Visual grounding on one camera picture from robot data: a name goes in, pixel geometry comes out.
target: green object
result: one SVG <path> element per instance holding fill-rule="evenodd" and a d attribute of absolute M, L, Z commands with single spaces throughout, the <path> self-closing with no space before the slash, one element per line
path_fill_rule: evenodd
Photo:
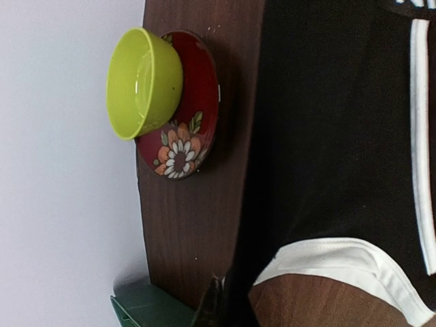
<path fill-rule="evenodd" d="M 122 327 L 189 327 L 194 311 L 154 285 L 111 296 Z"/>
<path fill-rule="evenodd" d="M 115 47 L 106 80 L 106 106 L 115 133 L 131 140 L 165 125 L 177 109 L 183 67 L 170 43 L 135 27 Z"/>

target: flower pattern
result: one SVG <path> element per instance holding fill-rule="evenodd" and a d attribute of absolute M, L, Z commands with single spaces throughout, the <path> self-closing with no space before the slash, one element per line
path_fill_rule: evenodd
<path fill-rule="evenodd" d="M 169 44 L 172 45 L 172 35 L 171 34 L 166 34 L 162 37 L 165 41 L 167 41 Z"/>
<path fill-rule="evenodd" d="M 197 156 L 196 159 L 196 167 L 198 167 L 202 163 L 202 161 L 206 157 L 206 154 L 207 154 L 207 149 L 203 149 L 202 152 L 200 152 L 200 154 Z"/>
<path fill-rule="evenodd" d="M 181 123 L 177 132 L 171 129 L 161 135 L 163 146 L 157 154 L 159 167 L 155 172 L 168 178 L 182 178 L 196 168 L 196 159 L 201 151 L 201 142 L 192 136 L 188 126 Z"/>

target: floral plate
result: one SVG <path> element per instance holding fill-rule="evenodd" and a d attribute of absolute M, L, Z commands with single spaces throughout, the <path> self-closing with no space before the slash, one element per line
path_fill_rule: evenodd
<path fill-rule="evenodd" d="M 193 174 L 211 149 L 219 108 L 215 62 L 203 41 L 186 31 L 163 38 L 176 49 L 183 66 L 183 94 L 171 120 L 136 138 L 147 166 L 169 179 Z"/>

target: white trim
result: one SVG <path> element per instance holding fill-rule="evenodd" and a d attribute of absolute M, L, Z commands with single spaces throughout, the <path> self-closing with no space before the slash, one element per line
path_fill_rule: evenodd
<path fill-rule="evenodd" d="M 431 205 L 429 154 L 429 21 L 415 19 L 410 37 L 411 161 L 416 219 L 427 273 L 436 273 L 436 235 Z"/>
<path fill-rule="evenodd" d="M 357 238 L 319 238 L 286 245 L 255 284 L 286 274 L 323 276 L 358 287 L 396 307 L 415 327 L 435 315 L 386 252 Z"/>
<path fill-rule="evenodd" d="M 415 7 L 424 7 L 424 0 L 411 0 L 411 2 L 415 5 Z"/>
<path fill-rule="evenodd" d="M 436 0 L 427 0 L 428 9 L 436 9 Z"/>

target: yellow-green bowl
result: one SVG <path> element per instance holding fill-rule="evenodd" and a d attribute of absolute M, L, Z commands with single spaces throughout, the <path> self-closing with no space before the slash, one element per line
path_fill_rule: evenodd
<path fill-rule="evenodd" d="M 117 136 L 131 140 L 167 123 L 182 88 L 182 63 L 171 44 L 141 27 L 129 30 L 116 45 L 106 81 Z"/>

